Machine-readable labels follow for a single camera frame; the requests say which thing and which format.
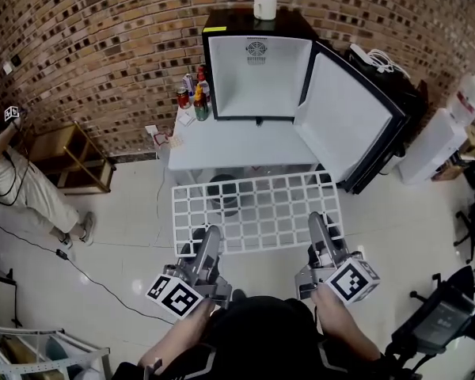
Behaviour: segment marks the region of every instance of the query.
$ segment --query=brick wall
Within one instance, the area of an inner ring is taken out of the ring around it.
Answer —
[[[110,154],[151,150],[144,125],[168,129],[175,89],[203,61],[212,8],[252,0],[0,0],[0,111],[31,110],[36,132],[78,120]],[[378,48],[424,78],[433,108],[475,70],[475,0],[279,0],[337,48]],[[5,76],[2,63],[22,64]]]

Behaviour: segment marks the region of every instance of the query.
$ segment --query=cable connector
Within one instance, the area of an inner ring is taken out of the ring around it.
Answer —
[[[69,257],[67,256],[67,254],[64,251],[62,251],[61,249],[56,250],[56,256],[63,259],[63,260],[69,260]]]

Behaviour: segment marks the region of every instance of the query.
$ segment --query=white appliance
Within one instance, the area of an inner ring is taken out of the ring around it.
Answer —
[[[293,122],[347,190],[369,176],[408,120],[297,12],[258,21],[251,10],[213,10],[203,45],[215,119]]]
[[[406,184],[429,179],[466,139],[465,128],[445,108],[440,108],[407,149],[399,165],[401,179]]]

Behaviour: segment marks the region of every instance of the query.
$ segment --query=tiled floor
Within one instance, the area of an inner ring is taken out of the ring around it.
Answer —
[[[76,242],[70,257],[129,306],[172,320],[143,296],[163,265],[175,261],[168,173],[157,209],[162,178],[160,161],[122,164],[113,177],[110,194],[71,197],[81,212],[94,211],[98,222],[96,243],[86,248]],[[433,273],[447,277],[464,265],[466,256],[456,254],[452,247],[459,230],[454,213],[467,207],[470,198],[464,178],[405,186],[395,174],[377,177],[359,196],[340,192],[348,244],[351,250],[362,246],[382,277],[378,289],[351,306],[351,311],[382,350],[395,328],[418,307],[417,301],[409,299],[409,292],[428,294]],[[57,246],[49,237],[33,234],[27,222],[9,211],[0,211],[0,224],[40,245]],[[306,249],[281,249],[223,257],[221,273],[249,295],[289,298],[295,296],[294,274],[306,262]],[[169,327],[124,309],[51,253],[2,233],[0,266],[14,269],[19,282],[18,315],[24,325],[63,327],[90,343],[110,347],[113,369],[124,360],[136,362]],[[421,373],[426,378],[456,380],[472,367],[475,342],[463,339],[427,363]]]

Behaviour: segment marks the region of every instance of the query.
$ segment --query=white grid rack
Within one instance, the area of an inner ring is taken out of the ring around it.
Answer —
[[[173,188],[175,254],[194,257],[194,244],[202,241],[194,233],[210,225],[222,234],[221,254],[308,245],[308,217],[313,211],[322,214],[327,227],[337,228],[339,235],[332,239],[344,236],[336,185],[326,171],[177,186]]]

